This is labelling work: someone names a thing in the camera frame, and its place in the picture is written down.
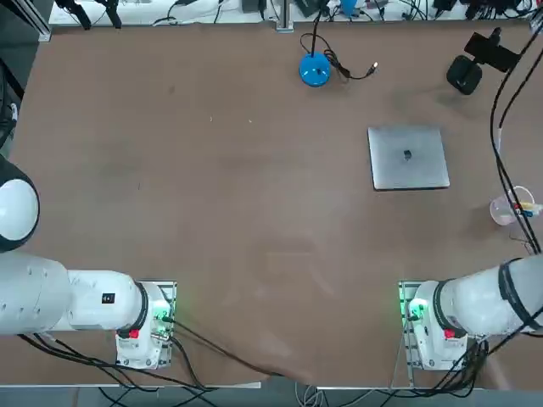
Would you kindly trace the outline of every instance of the plastic cup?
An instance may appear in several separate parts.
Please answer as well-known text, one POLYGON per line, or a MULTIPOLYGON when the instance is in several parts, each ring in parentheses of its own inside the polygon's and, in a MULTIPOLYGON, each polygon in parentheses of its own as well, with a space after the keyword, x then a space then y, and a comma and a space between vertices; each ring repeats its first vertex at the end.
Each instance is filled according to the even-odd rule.
MULTIPOLYGON (((514 187, 514 189, 519 202, 535 204, 534 195, 532 195, 532 192, 530 192, 528 188, 517 185, 514 187)), ((509 190, 508 194, 509 198, 511 198, 511 200, 514 202, 514 197, 511 190, 509 190)), ((507 197, 505 194, 490 202, 490 216, 492 216, 494 222, 500 226, 511 225, 517 220, 515 214, 511 210, 511 206, 507 202, 507 197)))

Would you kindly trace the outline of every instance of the laptop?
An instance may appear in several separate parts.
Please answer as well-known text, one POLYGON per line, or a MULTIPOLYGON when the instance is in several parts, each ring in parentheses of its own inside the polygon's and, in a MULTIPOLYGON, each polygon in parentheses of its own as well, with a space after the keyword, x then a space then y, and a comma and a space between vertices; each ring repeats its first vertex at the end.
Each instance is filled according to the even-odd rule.
POLYGON ((373 187, 378 191, 450 185, 439 127, 386 125, 367 129, 373 187))

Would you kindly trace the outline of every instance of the blue lamp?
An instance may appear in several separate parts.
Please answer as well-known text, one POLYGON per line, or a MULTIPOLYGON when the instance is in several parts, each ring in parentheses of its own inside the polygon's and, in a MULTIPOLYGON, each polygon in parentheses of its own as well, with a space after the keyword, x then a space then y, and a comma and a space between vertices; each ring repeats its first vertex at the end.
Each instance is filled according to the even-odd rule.
POLYGON ((323 53, 315 52, 316 28, 319 25, 319 20, 321 19, 322 9, 323 4, 321 3, 319 7, 319 14, 317 15, 315 24, 313 25, 311 52, 307 53, 299 62, 299 77, 302 78, 302 81, 306 85, 311 87, 320 87, 328 82, 328 79, 330 79, 330 73, 332 71, 330 61, 328 61, 326 56, 323 53))

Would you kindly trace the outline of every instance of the table surface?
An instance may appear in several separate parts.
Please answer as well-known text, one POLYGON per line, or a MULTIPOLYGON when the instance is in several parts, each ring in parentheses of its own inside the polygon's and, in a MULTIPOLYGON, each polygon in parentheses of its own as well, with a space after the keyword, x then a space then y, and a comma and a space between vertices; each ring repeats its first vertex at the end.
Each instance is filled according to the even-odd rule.
MULTIPOLYGON (((42 200, 24 250, 72 269, 177 280, 176 317, 239 356, 302 382, 387 387, 399 280, 462 276, 526 254, 488 212, 501 193, 489 114, 502 74, 485 66, 471 97, 445 81, 473 31, 492 28, 324 27, 342 64, 362 73, 377 60, 379 69, 348 84, 334 76, 320 89, 298 76, 302 30, 55 32, 38 50, 12 156, 42 200), (373 191, 367 127, 393 124, 440 125, 450 188, 373 191)), ((519 50, 529 35, 527 25, 506 25, 503 44, 519 50)), ((542 83, 536 74, 526 87, 502 144, 513 181, 536 197, 542 83)), ((115 359, 112 332, 60 337, 115 359)), ((10 366, 1 383, 110 382, 16 337, 0 341, 10 366)), ((262 378, 185 343, 204 382, 262 378)), ((537 344, 516 338, 489 360, 481 385, 541 389, 537 344)), ((176 362, 162 373, 187 378, 176 362)), ((407 385, 403 355, 395 385, 407 385)))

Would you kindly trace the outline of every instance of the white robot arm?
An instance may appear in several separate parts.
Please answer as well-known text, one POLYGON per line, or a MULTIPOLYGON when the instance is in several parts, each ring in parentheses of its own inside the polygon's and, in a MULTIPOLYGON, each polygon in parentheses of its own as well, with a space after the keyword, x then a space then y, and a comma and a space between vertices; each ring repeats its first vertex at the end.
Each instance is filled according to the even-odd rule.
POLYGON ((66 270, 16 252, 0 254, 0 335, 115 330, 117 363, 156 369, 171 362, 175 284, 135 282, 109 270, 66 270))
MULTIPOLYGON (((409 303, 423 369, 449 370, 468 337, 515 332, 543 306, 543 255, 515 259, 470 276, 424 282, 409 303)), ((543 315, 523 332, 543 326, 543 315)))

